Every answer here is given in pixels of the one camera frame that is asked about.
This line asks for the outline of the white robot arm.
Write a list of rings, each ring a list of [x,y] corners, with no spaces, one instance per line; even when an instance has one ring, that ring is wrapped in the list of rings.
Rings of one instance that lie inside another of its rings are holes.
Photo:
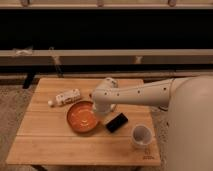
[[[120,87],[106,78],[91,93],[93,110],[107,114],[114,104],[166,107],[165,171],[213,171],[213,76],[172,78]]]

